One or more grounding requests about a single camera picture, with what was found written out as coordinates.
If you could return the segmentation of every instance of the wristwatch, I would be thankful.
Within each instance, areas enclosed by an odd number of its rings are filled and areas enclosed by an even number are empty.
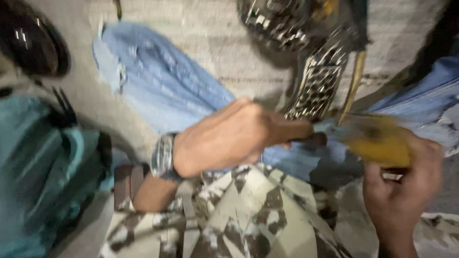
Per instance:
[[[151,157],[151,173],[156,178],[181,183],[184,179],[174,169],[174,138],[177,133],[161,135]]]

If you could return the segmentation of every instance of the teal bag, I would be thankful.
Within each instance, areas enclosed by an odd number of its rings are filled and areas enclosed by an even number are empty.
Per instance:
[[[99,131],[60,118],[40,98],[0,100],[0,258],[44,257],[109,174]]]

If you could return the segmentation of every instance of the brown and white patterned fabric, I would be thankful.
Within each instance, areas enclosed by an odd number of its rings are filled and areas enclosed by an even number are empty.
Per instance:
[[[205,172],[164,213],[133,210],[143,175],[115,176],[116,212],[100,258],[351,257],[327,224],[333,198],[272,167]]]

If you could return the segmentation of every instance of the blue cloth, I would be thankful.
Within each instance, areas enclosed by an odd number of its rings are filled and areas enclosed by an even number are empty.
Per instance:
[[[41,258],[108,172],[99,132],[51,123],[43,100],[0,101],[0,257]]]
[[[204,69],[145,25],[129,22],[107,25],[101,38],[93,43],[93,54],[101,76],[113,91],[121,94],[160,134],[180,132],[235,99]],[[452,105],[453,98],[459,94],[459,81],[453,79],[458,76],[450,71],[452,67],[459,67],[458,60],[457,56],[440,60],[425,82],[380,101],[370,110],[410,116],[421,108],[432,111],[429,119],[421,116],[422,119],[406,124],[415,133],[419,132],[420,123],[438,119],[441,111]],[[438,80],[444,73],[450,76]],[[324,121],[315,128],[326,128],[330,124]],[[448,136],[446,141],[452,142],[451,137],[455,136]],[[344,146],[330,141],[328,147],[328,153],[341,156],[344,161]],[[320,151],[293,143],[291,151],[279,146],[266,148],[262,161],[307,181],[321,157]]]

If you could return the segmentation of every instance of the wrist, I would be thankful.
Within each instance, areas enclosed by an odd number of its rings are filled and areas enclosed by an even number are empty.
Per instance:
[[[182,178],[197,176],[201,171],[196,167],[191,158],[190,152],[186,150],[182,143],[182,134],[177,134],[174,139],[173,167]]]
[[[380,258],[413,258],[417,257],[413,243],[413,233],[394,232],[394,234],[381,234],[378,232],[380,241]]]

